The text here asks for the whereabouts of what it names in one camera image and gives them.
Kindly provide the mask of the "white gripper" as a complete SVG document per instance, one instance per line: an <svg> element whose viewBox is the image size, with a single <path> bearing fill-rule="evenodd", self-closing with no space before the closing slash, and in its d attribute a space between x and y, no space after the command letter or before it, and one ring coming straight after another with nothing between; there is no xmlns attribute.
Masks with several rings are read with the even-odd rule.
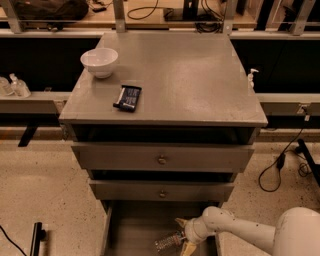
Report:
<svg viewBox="0 0 320 256"><path fill-rule="evenodd" d="M196 244L203 242L208 236L207 226L202 217L185 220L176 218L175 221L180 227L185 228L185 235L188 241L183 243L180 256L192 256L197 249Z"/></svg>

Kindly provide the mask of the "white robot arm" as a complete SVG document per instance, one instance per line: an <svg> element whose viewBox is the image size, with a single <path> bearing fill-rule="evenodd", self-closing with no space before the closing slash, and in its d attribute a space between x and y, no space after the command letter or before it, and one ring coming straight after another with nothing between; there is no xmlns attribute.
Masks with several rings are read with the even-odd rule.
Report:
<svg viewBox="0 0 320 256"><path fill-rule="evenodd" d="M190 220L177 218L182 227L173 241L182 246L180 256L191 256L210 236L231 233L271 256L320 256L320 214L305 207L286 210L275 226L235 217L218 207L207 207Z"/></svg>

